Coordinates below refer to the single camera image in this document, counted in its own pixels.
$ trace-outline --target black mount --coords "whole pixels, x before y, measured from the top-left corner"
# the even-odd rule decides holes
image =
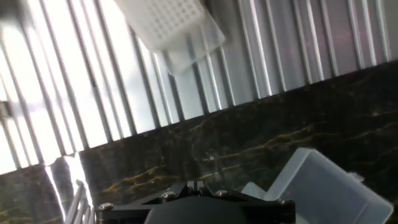
[[[295,204],[282,200],[266,202],[205,185],[203,181],[190,181],[174,184],[129,205],[100,206],[96,217],[101,224],[295,223]]]

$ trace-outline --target silver metal panel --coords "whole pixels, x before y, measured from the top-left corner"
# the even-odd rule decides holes
[[[88,142],[87,146],[105,144],[107,139],[93,93],[93,88],[96,87],[92,85],[88,76],[67,3],[66,1],[44,0],[44,5],[65,65],[70,88],[75,95],[76,106]]]
[[[384,9],[385,15],[385,32],[387,33],[388,41],[386,41],[386,48],[389,49],[389,60],[398,59],[398,1],[395,0],[380,0],[381,8]]]
[[[0,172],[398,59],[396,0],[204,3],[226,42],[173,77],[113,0],[0,1]]]
[[[109,0],[102,0],[100,3],[121,71],[136,131],[137,133],[150,131],[155,128],[155,124],[142,80],[142,71],[134,52],[136,46],[132,41],[133,36],[116,3]]]
[[[238,3],[230,0],[210,1],[210,12],[226,37],[220,50],[233,105],[250,102],[257,97],[248,51],[243,45]]]
[[[46,21],[45,14],[42,11],[42,6],[40,5],[39,0],[32,0],[27,3],[29,4],[32,18],[35,23],[35,30],[37,36],[41,40],[41,45],[51,73],[51,76],[49,78],[44,78],[44,80],[48,82],[48,79],[51,79],[52,85],[46,84],[46,87],[48,89],[50,99],[52,101],[56,101],[56,103],[53,103],[53,107],[65,150],[67,153],[72,153],[70,152],[70,148],[72,148],[73,152],[82,151],[86,146],[86,143],[82,143],[80,137],[82,133],[80,133],[75,121],[74,111],[71,104],[74,101],[74,97],[71,97],[68,94],[67,86],[69,83],[64,82],[65,71],[63,70],[63,63],[58,51],[55,50],[56,43],[52,40],[52,32],[47,29],[49,22]]]
[[[277,49],[280,77],[285,91],[306,84],[300,37],[295,26],[294,7],[290,1],[267,1],[269,22]]]

